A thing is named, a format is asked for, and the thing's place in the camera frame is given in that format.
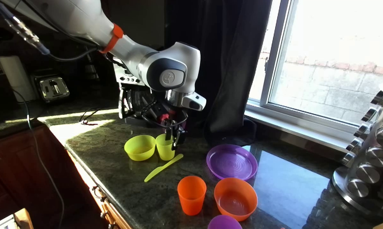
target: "plastic cup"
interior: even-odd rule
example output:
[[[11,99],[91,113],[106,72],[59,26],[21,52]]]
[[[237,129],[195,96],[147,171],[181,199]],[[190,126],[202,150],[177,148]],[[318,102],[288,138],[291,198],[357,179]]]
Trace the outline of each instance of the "plastic cup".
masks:
[[[174,150],[171,149],[173,137],[170,140],[165,140],[166,134],[161,134],[156,138],[156,148],[158,148],[159,156],[162,160],[168,161],[174,157]]]
[[[214,188],[218,210],[238,222],[246,220],[257,208],[258,197],[246,181],[234,177],[224,178]]]
[[[186,215],[197,215],[204,202],[207,186],[202,178],[196,176],[188,176],[180,180],[177,185],[177,193],[179,193],[180,204]]]
[[[150,135],[138,135],[129,139],[123,149],[134,161],[144,161],[155,152],[155,138]]]
[[[233,217],[219,215],[210,221],[207,229],[242,229],[242,227]]]

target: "robot logo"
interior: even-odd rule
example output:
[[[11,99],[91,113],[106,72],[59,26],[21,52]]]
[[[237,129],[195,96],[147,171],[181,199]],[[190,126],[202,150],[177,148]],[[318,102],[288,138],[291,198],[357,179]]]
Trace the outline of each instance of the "robot logo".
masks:
[[[162,76],[162,81],[164,84],[171,84],[174,81],[174,73],[173,72],[165,72]]]

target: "orange cup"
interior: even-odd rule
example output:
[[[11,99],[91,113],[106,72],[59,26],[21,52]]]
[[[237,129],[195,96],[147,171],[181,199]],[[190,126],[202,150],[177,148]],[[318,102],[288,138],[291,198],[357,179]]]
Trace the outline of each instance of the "orange cup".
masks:
[[[180,204],[183,212],[189,216],[195,216],[203,207],[207,186],[202,178],[188,176],[180,180],[177,185]]]
[[[258,197],[246,181],[234,177],[224,178],[214,188],[218,210],[238,222],[246,220],[257,208]]]

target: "white cord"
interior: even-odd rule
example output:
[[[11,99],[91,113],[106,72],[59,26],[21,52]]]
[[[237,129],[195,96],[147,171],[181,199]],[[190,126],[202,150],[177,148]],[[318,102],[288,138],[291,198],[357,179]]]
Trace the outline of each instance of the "white cord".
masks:
[[[61,216],[60,216],[60,222],[59,222],[59,227],[58,227],[58,228],[60,229],[61,226],[62,226],[62,221],[63,221],[63,216],[64,216],[64,210],[65,210],[65,205],[64,205],[63,197],[62,197],[62,195],[60,194],[60,192],[59,192],[59,190],[58,190],[56,184],[54,183],[52,176],[50,175],[49,171],[47,170],[45,164],[43,163],[43,161],[42,161],[42,157],[40,156],[40,153],[39,153],[39,146],[38,146],[38,141],[37,141],[37,139],[36,139],[35,132],[33,131],[32,125],[30,124],[29,107],[27,106],[26,100],[23,98],[23,96],[22,96],[19,92],[15,91],[14,89],[12,89],[12,90],[13,90],[15,93],[17,93],[17,94],[22,98],[22,100],[23,100],[24,106],[26,107],[26,119],[27,119],[27,125],[29,126],[30,132],[32,133],[32,135],[33,135],[33,139],[34,139],[34,141],[35,141],[35,147],[36,147],[36,154],[37,154],[37,157],[39,158],[39,161],[40,161],[40,163],[42,164],[43,169],[45,170],[47,176],[49,177],[49,180],[51,181],[51,183],[52,183],[52,185],[53,185],[53,187],[54,187],[54,190],[56,191],[57,195],[59,196],[59,198],[60,198],[60,202],[62,203],[62,214],[61,214]]]

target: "paper towel roll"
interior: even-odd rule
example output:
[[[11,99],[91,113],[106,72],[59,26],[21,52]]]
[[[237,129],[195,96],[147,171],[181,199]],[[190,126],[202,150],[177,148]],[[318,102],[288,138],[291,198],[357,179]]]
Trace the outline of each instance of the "paper towel roll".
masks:
[[[18,56],[0,57],[2,70],[8,78],[11,87],[19,92],[26,101],[37,99],[30,80],[24,71],[22,62]],[[14,93],[18,102],[23,102],[22,98]]]

